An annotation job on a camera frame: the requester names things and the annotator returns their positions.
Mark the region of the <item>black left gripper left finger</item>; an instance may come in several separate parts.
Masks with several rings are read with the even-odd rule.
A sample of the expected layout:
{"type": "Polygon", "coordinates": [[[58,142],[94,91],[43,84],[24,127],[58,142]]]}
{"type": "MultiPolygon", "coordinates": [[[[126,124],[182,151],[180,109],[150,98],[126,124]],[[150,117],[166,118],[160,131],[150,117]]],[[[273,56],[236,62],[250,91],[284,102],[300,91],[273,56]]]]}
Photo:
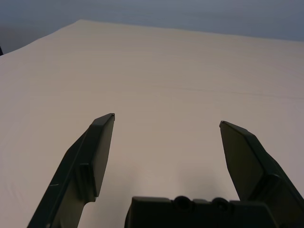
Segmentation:
{"type": "Polygon", "coordinates": [[[84,206],[99,196],[115,115],[96,118],[65,153],[28,227],[76,228],[84,206]]]}

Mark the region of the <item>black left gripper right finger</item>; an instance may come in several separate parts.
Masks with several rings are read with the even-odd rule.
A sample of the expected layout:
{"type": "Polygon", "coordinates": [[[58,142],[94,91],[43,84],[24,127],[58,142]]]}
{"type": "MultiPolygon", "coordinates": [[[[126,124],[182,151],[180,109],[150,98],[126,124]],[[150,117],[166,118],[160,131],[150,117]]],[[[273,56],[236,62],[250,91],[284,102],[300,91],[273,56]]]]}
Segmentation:
{"type": "Polygon", "coordinates": [[[304,199],[258,138],[240,126],[219,124],[228,172],[241,201],[262,202],[280,228],[304,226],[304,199]]]}

